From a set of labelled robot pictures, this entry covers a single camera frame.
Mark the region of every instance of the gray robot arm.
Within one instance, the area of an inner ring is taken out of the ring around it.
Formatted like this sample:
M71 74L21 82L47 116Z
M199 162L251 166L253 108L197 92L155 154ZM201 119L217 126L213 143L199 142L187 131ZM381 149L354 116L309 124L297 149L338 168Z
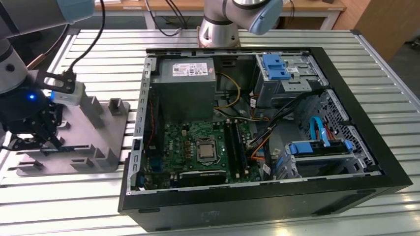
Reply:
M198 38L203 47L234 47L237 26L255 35L273 27L282 0L205 0Z
M0 123L11 134L2 146L6 150L39 148L45 142L61 146L55 127L62 105L50 102L42 89L71 93L75 83L73 73L27 71L7 38L71 24L90 17L93 11L93 0L0 0ZM45 78L59 80L62 86L47 85ZM33 137L21 139L18 134Z

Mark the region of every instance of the motherboard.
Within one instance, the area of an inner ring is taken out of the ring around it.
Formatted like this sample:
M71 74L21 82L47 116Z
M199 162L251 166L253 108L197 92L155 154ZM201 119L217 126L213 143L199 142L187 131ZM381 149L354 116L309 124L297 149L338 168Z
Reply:
M229 132L233 127L237 127L234 134ZM233 135L239 138L234 144L229 142ZM258 167L246 160L238 163L231 157L233 146L238 144L245 150L250 139L246 121L166 123L162 157L149 158L150 172L145 176L149 188L185 187L182 177L193 185L193 179L206 181L203 173L219 176L223 183L259 181Z

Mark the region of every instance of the white label sticker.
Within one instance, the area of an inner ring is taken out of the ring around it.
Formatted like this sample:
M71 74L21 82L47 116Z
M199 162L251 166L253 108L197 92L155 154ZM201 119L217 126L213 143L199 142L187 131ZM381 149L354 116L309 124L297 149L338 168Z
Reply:
M263 164L263 166L262 166L262 170L263 170L263 172L269 175L269 173L270 173L270 168Z
M173 64L171 76L203 76L209 75L206 63Z
M250 107L254 108L255 107L255 100L251 98L250 99Z
M125 9L125 10L141 10L141 6L123 6L122 9Z
M297 73L298 72L295 67L287 67L286 70L289 73Z

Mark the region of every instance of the ram slot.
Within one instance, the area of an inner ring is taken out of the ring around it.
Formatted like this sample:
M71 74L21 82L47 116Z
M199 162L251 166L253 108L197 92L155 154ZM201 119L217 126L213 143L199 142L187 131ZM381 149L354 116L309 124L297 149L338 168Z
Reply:
M245 145L242 143L242 135L238 129L237 120L230 124L230 132L233 136L233 147L235 150L235 161L238 163L238 172L242 175L247 168L246 156L245 156Z
M230 177L235 178L238 177L238 165L235 161L235 148L234 148L234 138L231 133L231 124L230 122L225 122L222 125L223 129L223 142L225 142L225 149L227 154L227 160L229 160L229 170L230 170Z

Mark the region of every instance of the aluminum workbench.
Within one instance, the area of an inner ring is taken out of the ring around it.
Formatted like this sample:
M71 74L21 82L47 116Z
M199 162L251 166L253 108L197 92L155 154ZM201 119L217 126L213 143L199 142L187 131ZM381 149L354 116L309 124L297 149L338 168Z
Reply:
M59 73L82 53L95 30L69 35L49 68ZM413 185L339 215L154 233L162 235L381 235L420 232L420 102L359 35L347 31L241 31L242 47L323 47L334 66L398 159ZM154 30L105 30L77 66L77 80L98 100L119 97L137 107L145 48L197 47L194 30L166 38ZM130 148L129 113L121 161ZM143 233L117 203L122 166L113 173L18 177L13 153L0 156L0 235L118 236Z

